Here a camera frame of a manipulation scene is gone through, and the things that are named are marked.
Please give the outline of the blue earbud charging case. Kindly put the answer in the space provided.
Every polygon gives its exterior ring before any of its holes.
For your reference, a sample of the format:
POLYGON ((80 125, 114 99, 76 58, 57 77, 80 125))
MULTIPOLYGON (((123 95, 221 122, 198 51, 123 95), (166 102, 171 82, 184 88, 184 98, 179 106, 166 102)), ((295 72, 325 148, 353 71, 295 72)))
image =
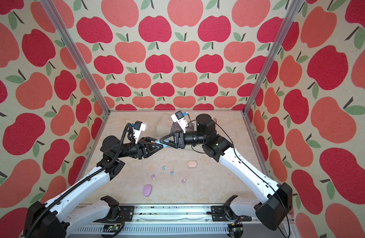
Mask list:
POLYGON ((154 143, 157 143, 157 144, 163 146, 164 148, 168 147, 168 145, 165 145, 165 144, 161 143, 159 140, 156 140, 154 143))

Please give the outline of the pink earbud charging case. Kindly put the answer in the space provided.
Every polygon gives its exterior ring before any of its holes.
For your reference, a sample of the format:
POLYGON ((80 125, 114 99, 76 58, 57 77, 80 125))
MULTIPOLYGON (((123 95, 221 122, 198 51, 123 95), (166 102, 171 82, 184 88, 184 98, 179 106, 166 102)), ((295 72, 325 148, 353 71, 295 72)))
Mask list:
POLYGON ((196 168, 196 167, 197 167, 197 165, 198 165, 198 163, 197 163, 196 161, 188 161, 188 162, 187 162, 187 166, 188 166, 189 168, 196 168))

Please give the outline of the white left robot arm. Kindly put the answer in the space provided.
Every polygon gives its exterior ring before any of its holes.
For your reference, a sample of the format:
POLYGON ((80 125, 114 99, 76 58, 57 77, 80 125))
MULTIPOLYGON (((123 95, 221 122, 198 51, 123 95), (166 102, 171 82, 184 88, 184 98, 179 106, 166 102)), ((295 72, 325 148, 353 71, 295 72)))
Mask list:
POLYGON ((124 222, 125 216, 119 202, 111 196, 102 197, 97 203, 72 211, 101 186, 120 173, 125 163, 120 159, 148 158, 164 145, 154 138, 143 137, 137 143, 122 143, 115 136, 104 139, 100 148, 103 158, 75 185, 45 203, 35 202, 27 213, 24 227, 26 238, 65 238, 75 230, 97 220, 124 222))

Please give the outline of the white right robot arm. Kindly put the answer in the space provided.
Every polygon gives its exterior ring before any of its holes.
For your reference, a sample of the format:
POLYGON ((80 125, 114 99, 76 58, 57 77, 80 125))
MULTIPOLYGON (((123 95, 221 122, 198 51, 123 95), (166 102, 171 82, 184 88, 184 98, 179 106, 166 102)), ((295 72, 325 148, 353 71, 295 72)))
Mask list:
POLYGON ((195 119, 196 130, 187 131, 187 113, 178 111, 171 115, 180 130, 159 140, 164 147, 184 149, 187 145, 201 145, 204 153, 225 166, 244 182, 255 194, 257 201, 243 201, 240 197, 230 199, 229 207, 236 216, 246 215, 257 218, 265 227, 279 229, 292 210, 292 188, 287 183, 278 183, 248 162, 235 148, 229 136, 223 137, 219 125, 208 114, 195 119))

